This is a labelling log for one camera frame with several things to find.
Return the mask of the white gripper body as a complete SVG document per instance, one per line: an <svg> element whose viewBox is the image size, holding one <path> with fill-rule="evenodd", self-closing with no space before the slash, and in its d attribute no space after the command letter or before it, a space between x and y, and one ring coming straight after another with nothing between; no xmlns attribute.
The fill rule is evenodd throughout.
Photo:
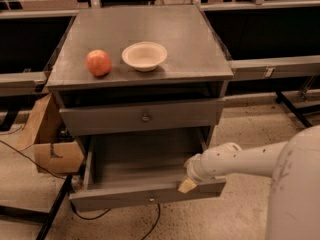
<svg viewBox="0 0 320 240"><path fill-rule="evenodd" d="M186 176L194 183L201 183L208 180L208 175L203 170L201 164L201 154L198 153L190 158L184 164L186 169Z"/></svg>

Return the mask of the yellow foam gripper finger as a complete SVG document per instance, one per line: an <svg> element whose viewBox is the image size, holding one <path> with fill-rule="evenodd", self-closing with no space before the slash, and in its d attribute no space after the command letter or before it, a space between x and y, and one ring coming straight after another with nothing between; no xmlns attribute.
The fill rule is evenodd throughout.
<svg viewBox="0 0 320 240"><path fill-rule="evenodd" d="M186 194L197 187L197 184L194 183L190 178L186 177L179 185L178 191L180 193Z"/></svg>

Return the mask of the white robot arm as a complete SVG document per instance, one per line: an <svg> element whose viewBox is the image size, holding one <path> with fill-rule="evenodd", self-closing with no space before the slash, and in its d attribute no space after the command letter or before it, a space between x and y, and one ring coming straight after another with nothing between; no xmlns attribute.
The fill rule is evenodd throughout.
<svg viewBox="0 0 320 240"><path fill-rule="evenodd" d="M229 142L198 153L178 191L235 173L272 179L266 240L320 240L320 126L275 144L243 150Z"/></svg>

